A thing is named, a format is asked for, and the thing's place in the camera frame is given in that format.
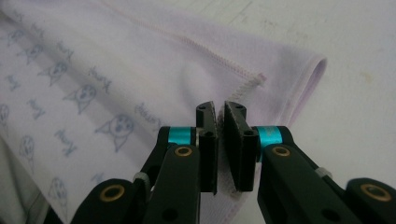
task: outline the fabric fold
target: fabric fold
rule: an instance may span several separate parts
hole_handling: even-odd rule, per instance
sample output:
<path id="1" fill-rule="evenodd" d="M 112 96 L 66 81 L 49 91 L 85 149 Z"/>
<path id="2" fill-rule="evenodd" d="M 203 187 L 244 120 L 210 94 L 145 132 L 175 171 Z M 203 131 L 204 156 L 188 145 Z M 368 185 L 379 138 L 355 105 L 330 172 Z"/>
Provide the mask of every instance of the fabric fold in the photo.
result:
<path id="1" fill-rule="evenodd" d="M 247 107 L 250 125 L 293 122 L 326 59 L 162 3 L 0 1 L 0 134 L 65 223 L 91 189 L 132 181 L 161 126 L 194 126 L 195 107 Z M 221 156 L 202 223 L 243 198 Z"/>

